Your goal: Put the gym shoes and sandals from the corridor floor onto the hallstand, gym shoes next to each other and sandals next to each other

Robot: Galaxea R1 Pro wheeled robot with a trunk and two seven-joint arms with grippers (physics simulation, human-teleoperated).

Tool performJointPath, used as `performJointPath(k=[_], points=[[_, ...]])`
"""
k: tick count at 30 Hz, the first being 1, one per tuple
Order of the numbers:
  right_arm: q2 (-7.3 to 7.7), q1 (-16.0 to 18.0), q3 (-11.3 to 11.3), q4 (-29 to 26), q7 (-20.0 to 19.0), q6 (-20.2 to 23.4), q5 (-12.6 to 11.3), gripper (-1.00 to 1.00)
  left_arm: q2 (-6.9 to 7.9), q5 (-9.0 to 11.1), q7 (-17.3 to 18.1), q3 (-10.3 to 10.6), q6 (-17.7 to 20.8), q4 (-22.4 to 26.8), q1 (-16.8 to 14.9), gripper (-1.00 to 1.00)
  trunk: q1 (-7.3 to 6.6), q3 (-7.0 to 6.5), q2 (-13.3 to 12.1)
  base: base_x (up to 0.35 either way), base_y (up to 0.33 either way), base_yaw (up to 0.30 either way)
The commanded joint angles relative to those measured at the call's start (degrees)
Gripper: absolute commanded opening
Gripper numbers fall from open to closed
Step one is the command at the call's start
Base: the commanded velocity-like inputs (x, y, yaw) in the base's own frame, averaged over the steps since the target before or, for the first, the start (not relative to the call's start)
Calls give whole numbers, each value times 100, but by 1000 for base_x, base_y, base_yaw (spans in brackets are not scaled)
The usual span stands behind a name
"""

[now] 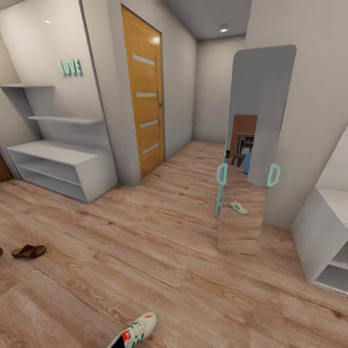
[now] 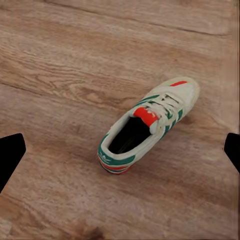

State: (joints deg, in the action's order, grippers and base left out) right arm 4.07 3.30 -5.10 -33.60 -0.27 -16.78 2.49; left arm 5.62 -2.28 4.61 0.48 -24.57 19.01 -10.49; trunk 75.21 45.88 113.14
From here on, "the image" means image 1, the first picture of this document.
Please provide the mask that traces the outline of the gym shoe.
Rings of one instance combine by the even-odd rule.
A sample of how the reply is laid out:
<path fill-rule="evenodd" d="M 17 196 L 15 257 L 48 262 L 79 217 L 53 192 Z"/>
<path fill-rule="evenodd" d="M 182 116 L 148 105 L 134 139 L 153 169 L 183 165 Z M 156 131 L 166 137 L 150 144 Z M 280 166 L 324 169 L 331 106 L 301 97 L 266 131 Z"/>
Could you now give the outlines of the gym shoe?
<path fill-rule="evenodd" d="M 133 348 L 139 341 L 151 335 L 156 327 L 157 318 L 153 312 L 141 315 L 133 324 L 117 335 L 107 348 Z"/>

